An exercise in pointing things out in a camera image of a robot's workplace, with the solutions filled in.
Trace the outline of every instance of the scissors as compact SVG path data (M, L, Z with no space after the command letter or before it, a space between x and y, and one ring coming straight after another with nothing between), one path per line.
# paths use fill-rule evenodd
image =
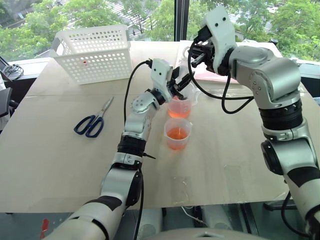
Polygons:
M82 119L75 127L74 127L74 131L79 134L82 135L85 133L85 136L87 138L96 138L99 133L101 132L102 128L104 127L104 114L106 112L106 110L110 107L112 100L114 99L114 97L112 96L102 107L102 109L97 113L97 115L91 115L91 116L87 116L84 119ZM80 126L82 126L85 122L87 122L89 120L89 122L85 125L84 128L80 128ZM99 129L96 131L95 134L91 134L91 132L93 131L93 129L95 129L95 127L98 125L98 123L100 124Z

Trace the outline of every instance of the orange liquid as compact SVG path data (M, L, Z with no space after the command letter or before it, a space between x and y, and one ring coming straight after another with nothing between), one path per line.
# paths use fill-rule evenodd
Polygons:
M186 117L189 116L190 112L191 112L191 109L187 112L184 112L184 113L177 113L177 112L174 112L174 111L171 111L170 109L168 109L168 114L172 118L184 118L185 119Z
M180 128L180 127L172 128L166 134L168 135L169 138L176 139L176 140L185 139L188 136L187 132L183 128ZM173 150L182 150L186 147L187 143L184 145L177 146L175 144L168 142L167 145L169 146L169 148L171 148Z

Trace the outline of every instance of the blue scissor handle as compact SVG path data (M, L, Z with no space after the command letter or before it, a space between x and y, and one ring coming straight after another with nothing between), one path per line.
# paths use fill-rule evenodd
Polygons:
M92 132L93 129L95 129L95 127L97 126L98 123L101 123L98 131L95 134L90 135L90 133ZM88 131L85 133L85 136L88 138L96 138L99 135L99 133L101 132L103 127L104 127L104 119L101 116L99 116L94 121L94 123L89 127Z
M88 128L91 126L91 124L92 124L93 120L95 120L95 118L96 118L95 115L91 115L91 116L85 117L84 119L82 119L82 120L74 127L73 130L74 130L77 134L79 134L79 135L84 134L84 133L88 130ZM85 123L86 121L88 121L88 120L89 120L89 122L86 124L86 126L85 126L82 130L79 130L80 126L81 126L83 123Z

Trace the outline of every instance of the red object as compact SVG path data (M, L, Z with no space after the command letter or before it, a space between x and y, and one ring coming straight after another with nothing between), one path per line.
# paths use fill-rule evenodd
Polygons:
M48 219L43 219L42 227L41 227L41 234L40 234L40 239L45 238L45 232L48 231L48 226L49 226L49 220Z

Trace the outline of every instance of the glass window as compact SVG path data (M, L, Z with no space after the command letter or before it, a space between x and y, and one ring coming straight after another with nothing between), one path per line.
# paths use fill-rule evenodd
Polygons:
M277 41L285 57L320 61L319 0L190 0L187 40L202 17L223 5L234 24L237 42Z
M114 24L132 41L173 41L174 0L0 0L0 56L48 57L58 31Z

